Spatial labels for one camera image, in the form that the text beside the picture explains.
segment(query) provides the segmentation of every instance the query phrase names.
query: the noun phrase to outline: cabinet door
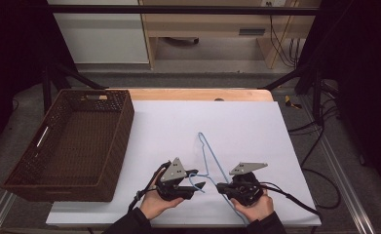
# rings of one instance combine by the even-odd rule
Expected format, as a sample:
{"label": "cabinet door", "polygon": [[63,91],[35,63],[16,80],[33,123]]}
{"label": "cabinet door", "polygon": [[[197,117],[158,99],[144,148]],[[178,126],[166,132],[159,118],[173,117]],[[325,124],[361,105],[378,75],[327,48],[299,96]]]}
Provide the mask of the cabinet door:
{"label": "cabinet door", "polygon": [[[50,4],[137,5],[134,0],[48,0]],[[75,63],[148,63],[140,14],[55,14]]]}

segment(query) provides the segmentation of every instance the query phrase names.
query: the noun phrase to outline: white tabletop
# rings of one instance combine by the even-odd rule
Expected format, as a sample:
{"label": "white tabletop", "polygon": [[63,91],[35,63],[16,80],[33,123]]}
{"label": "white tabletop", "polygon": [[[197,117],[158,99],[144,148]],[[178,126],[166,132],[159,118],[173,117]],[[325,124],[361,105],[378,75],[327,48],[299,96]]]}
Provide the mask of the white tabletop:
{"label": "white tabletop", "polygon": [[[55,202],[47,224],[93,226],[111,224],[123,216],[136,191],[148,183],[163,163],[180,158],[185,170],[205,174],[203,133],[221,167],[228,172],[240,162],[267,163],[254,171],[259,181],[273,182],[311,208],[315,208],[300,170],[285,122],[275,101],[135,100],[129,146],[114,199],[110,203]],[[225,182],[206,148],[210,176]],[[153,226],[243,226],[215,186],[206,178],[206,193],[195,192],[175,209],[153,219]],[[190,185],[188,179],[180,185]],[[285,196],[269,191],[275,211],[286,226],[321,225],[320,219]]]}

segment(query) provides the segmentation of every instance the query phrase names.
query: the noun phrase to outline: brown wicker basket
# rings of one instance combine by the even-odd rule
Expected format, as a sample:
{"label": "brown wicker basket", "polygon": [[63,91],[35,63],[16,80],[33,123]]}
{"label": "brown wicker basket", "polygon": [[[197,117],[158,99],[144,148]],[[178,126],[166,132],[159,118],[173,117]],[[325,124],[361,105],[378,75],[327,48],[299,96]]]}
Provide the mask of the brown wicker basket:
{"label": "brown wicker basket", "polygon": [[127,90],[61,90],[1,187],[31,202],[110,202],[133,116]]}

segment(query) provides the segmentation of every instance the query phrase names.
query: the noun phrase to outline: dark sleeve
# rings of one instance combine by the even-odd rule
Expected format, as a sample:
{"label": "dark sleeve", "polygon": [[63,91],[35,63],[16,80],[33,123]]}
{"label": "dark sleeve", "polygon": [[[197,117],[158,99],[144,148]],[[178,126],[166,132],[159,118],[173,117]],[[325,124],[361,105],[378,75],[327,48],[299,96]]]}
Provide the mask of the dark sleeve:
{"label": "dark sleeve", "polygon": [[135,208],[114,222],[102,234],[148,234],[150,232],[150,221],[139,208]]}
{"label": "dark sleeve", "polygon": [[248,234],[286,234],[286,231],[276,212],[273,212],[262,220],[249,224]]}

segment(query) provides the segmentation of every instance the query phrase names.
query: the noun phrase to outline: person's right hand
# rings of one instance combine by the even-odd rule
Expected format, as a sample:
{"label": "person's right hand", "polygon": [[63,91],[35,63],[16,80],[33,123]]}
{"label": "person's right hand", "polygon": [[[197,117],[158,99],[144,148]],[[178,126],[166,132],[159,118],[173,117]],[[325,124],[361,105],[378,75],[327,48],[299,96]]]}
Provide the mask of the person's right hand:
{"label": "person's right hand", "polygon": [[235,206],[236,211],[242,213],[248,222],[253,222],[255,220],[262,220],[263,218],[272,214],[273,210],[273,200],[268,196],[267,189],[263,188],[263,195],[259,200],[249,207],[245,207],[238,202],[238,200],[232,198],[230,200]]}

